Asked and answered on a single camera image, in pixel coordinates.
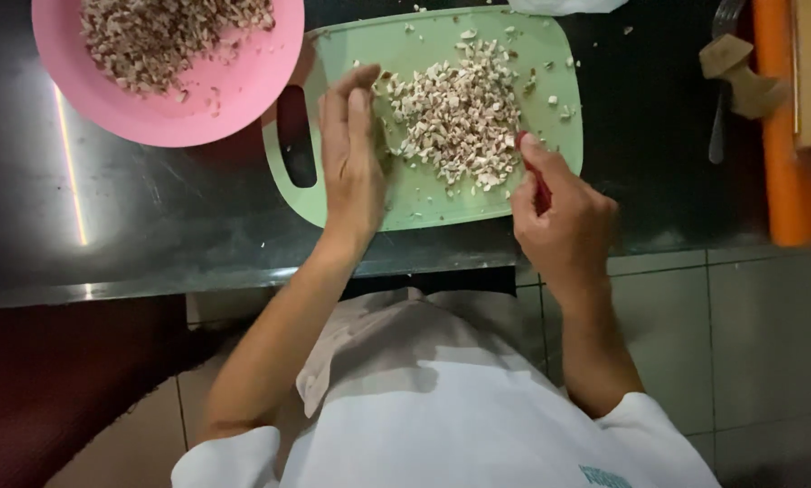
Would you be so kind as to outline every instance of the tiled floor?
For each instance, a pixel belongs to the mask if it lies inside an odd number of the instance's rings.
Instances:
[[[811,249],[771,247],[613,258],[614,303],[648,393],[725,486],[811,486]],[[561,379],[559,310],[528,266],[517,273],[524,327]],[[251,314],[267,294],[189,299],[194,321]],[[168,485],[194,445],[224,355],[165,382],[47,485]]]

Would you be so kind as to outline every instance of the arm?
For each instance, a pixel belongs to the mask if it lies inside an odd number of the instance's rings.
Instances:
[[[378,65],[349,72],[319,100],[325,230],[219,372],[199,442],[270,425],[382,217],[384,176],[372,150],[368,88]]]
[[[532,173],[511,195],[514,233],[545,279],[563,312],[563,377],[569,396],[592,418],[610,413],[643,384],[617,328],[606,261],[617,203],[573,175],[559,153],[532,136],[523,156],[553,194],[550,210],[537,214]]]

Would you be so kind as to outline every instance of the right hand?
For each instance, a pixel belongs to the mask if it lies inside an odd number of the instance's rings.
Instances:
[[[527,171],[510,198],[514,235],[565,314],[609,291],[607,259],[617,203],[575,176],[563,156],[548,152],[535,136],[524,136],[520,150],[553,196],[550,210],[538,215],[538,182]]]

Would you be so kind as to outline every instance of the forearm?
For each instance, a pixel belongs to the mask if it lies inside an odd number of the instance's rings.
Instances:
[[[272,421],[365,248],[359,239],[322,236],[219,372],[199,441],[231,437]]]
[[[610,413],[625,394],[643,392],[617,327],[609,282],[563,307],[563,376],[571,401],[591,418]]]

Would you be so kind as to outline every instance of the white shirt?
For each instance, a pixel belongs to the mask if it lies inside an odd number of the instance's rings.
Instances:
[[[261,427],[190,450],[171,474],[174,488],[719,487],[649,396],[627,394],[593,421],[504,341],[442,302],[410,296],[393,313],[385,308],[387,324],[402,319],[414,330],[387,343],[391,354],[413,352],[414,361],[390,361],[381,348],[333,374],[281,482],[279,431]]]

